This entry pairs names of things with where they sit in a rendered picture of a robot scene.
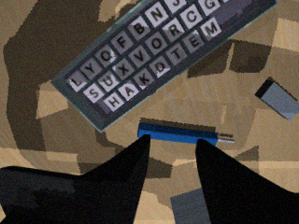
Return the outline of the dark grey keyboard with letter keys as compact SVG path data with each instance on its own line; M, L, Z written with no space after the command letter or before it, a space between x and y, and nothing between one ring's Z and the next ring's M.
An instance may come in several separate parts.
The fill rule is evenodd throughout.
M278 0L141 0L50 84L102 133Z

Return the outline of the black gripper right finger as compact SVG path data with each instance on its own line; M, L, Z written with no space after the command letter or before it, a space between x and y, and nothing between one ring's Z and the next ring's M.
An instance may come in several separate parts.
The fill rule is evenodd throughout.
M299 224L299 192L258 175L204 139L195 158L211 224Z

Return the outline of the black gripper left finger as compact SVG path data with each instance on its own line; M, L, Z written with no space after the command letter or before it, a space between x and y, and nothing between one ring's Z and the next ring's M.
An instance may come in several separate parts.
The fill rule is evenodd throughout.
M144 134L84 175L17 165L0 168L5 215L49 218L74 224L134 224L150 156Z

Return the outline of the dark blue stylus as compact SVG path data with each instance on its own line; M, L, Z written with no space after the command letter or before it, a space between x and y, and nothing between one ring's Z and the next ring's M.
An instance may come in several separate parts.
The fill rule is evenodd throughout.
M194 145L196 145L198 139L204 139L213 144L214 146L216 146L217 141L229 143L235 142L235 140L233 139L219 138L217 133L139 123L137 137L141 137L144 134L150 134L150 139L187 143Z

